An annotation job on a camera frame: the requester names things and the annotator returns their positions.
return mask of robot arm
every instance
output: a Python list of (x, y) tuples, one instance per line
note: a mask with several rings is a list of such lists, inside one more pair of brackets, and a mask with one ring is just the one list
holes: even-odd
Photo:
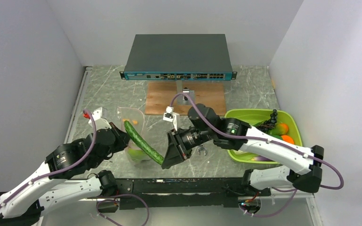
[[(246, 122), (234, 118), (220, 118), (212, 108), (203, 104), (197, 104), (197, 108), (219, 131), (231, 136), (259, 137), (260, 140), (222, 136), (213, 131), (192, 107), (188, 111), (188, 117), (193, 127), (172, 129), (167, 133), (169, 146), (162, 164), (163, 169), (187, 160), (191, 157), (193, 147), (213, 140), (213, 143), (222, 149), (256, 153), (283, 165), (273, 169), (247, 170), (244, 174), (247, 189), (260, 191), (272, 186), (293, 186), (298, 190), (310, 193), (319, 190), (322, 175), (321, 164), (308, 156), (323, 159), (324, 149), (322, 147), (317, 145), (312, 148), (299, 147), (277, 140), (277, 143), (283, 144), (281, 146), (272, 143), (272, 140), (275, 140), (274, 137), (259, 131)], [(168, 107), (163, 119), (176, 120), (179, 116), (172, 111), (172, 108)], [(286, 145), (297, 148), (304, 154), (293, 152), (286, 148)]]
[[(73, 176), (98, 167), (104, 160), (110, 159), (114, 153), (127, 147), (130, 140), (128, 134), (116, 128), (113, 123), (109, 123), (108, 126), (111, 128), (97, 131), (91, 152), (74, 168), (31, 182), (38, 176), (66, 169), (81, 159), (92, 145), (92, 134), (85, 139), (60, 145), (26, 180), (9, 192), (0, 193), (0, 225), (32, 225), (39, 220), (40, 216), (68, 203), (82, 198), (114, 195), (117, 190), (115, 178), (110, 171), (105, 170), (82, 183), (52, 190), (53, 187)], [(8, 200), (8, 197), (15, 193), (17, 194)]]

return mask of green basket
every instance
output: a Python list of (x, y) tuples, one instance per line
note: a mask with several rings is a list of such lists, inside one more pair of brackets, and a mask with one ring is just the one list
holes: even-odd
[[(272, 110), (269, 109), (233, 109), (228, 111), (225, 114), (225, 118), (236, 118), (247, 122), (251, 125), (255, 125), (258, 122), (267, 120), (270, 118)], [(288, 136), (292, 137), (295, 144), (297, 146), (302, 146), (302, 139), (300, 138), (299, 130), (297, 129), (295, 120), (293, 120), (292, 116), (285, 111), (277, 111), (278, 112), (278, 123), (285, 123), (289, 127), (289, 131), (287, 133)], [(256, 164), (278, 164), (275, 161), (254, 161), (252, 160), (254, 157), (258, 156), (254, 153), (244, 153), (244, 154), (235, 154), (234, 150), (228, 150), (228, 154), (235, 161), (239, 162), (247, 162), (247, 163), (256, 163)]]

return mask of cucumber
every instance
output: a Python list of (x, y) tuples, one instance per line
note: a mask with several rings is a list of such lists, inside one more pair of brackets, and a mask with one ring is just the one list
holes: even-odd
[(159, 165), (163, 164), (164, 158), (155, 149), (153, 149), (135, 130), (129, 121), (124, 121), (125, 131), (130, 135), (131, 140), (144, 151), (153, 161)]

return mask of wooden board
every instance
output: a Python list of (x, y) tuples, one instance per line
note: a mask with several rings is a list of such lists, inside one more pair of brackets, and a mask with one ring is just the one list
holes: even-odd
[[(211, 107), (218, 115), (225, 115), (227, 112), (222, 83), (186, 81), (182, 83), (182, 86), (195, 91), (196, 104), (202, 103)], [(174, 81), (149, 82), (145, 114), (163, 114), (175, 94), (177, 94), (177, 87)], [(190, 108), (190, 105), (177, 105), (177, 102), (174, 104), (174, 111), (181, 115), (187, 115)]]

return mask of tabletop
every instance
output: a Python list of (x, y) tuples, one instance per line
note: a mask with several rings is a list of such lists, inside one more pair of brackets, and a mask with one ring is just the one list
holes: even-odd
[[(108, 120), (120, 126), (118, 107), (133, 107), (144, 112), (149, 81), (124, 81), (119, 72), (124, 65), (94, 66), (82, 101), (82, 108), (91, 112), (99, 107), (108, 110)], [(233, 66), (238, 72), (232, 81), (212, 81), (224, 84), (227, 111), (238, 108), (279, 109), (272, 81), (266, 66)], [(186, 116), (181, 117), (181, 127), (192, 125)], [(163, 156), (167, 150), (166, 133), (172, 123), (163, 120), (162, 115), (145, 115), (145, 140)], [(92, 127), (79, 114), (74, 139), (84, 138), (92, 132)], [(267, 169), (277, 165), (235, 162), (228, 154), (211, 142), (204, 144), (207, 156), (198, 155), (196, 150), (185, 162), (163, 170), (152, 160), (137, 164), (130, 162), (125, 152), (114, 154), (112, 162), (102, 162), (96, 169), (74, 178), (86, 178), (92, 172), (110, 170), (116, 178), (212, 178), (241, 177), (247, 169)]]

